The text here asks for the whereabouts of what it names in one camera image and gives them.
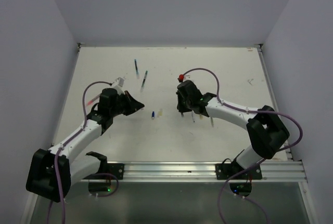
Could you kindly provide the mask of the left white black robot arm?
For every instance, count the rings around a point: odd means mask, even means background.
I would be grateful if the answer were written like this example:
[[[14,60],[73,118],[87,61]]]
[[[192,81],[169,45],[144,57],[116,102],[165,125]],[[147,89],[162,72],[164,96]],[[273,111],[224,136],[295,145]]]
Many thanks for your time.
[[[49,148],[38,149],[32,157],[26,190],[59,203],[71,186],[94,175],[100,179],[108,172],[107,157],[88,152],[82,161],[79,154],[98,139],[119,115],[131,115],[144,108],[128,91],[106,88],[99,95],[80,127],[67,139]]]

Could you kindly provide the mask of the dark green pen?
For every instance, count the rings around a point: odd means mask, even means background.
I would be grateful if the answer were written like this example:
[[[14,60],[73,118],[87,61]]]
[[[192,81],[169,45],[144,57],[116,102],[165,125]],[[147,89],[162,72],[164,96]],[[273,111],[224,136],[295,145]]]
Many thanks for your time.
[[[145,71],[144,78],[143,78],[143,81],[142,81],[142,84],[141,84],[141,87],[140,87],[140,92],[141,92],[141,93],[142,93],[143,90],[144,90],[147,76],[148,76],[148,70]]]

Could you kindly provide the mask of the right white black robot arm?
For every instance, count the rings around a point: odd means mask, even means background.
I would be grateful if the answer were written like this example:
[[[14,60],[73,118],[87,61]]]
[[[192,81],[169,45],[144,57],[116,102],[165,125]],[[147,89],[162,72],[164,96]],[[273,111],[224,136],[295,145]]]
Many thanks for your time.
[[[234,158],[229,169],[236,178],[245,178],[250,173],[250,167],[260,160],[273,158],[290,136],[277,112],[269,106],[261,109],[227,106],[215,94],[202,94],[190,80],[180,83],[176,94],[179,113],[192,112],[218,118],[247,131],[250,146]]]

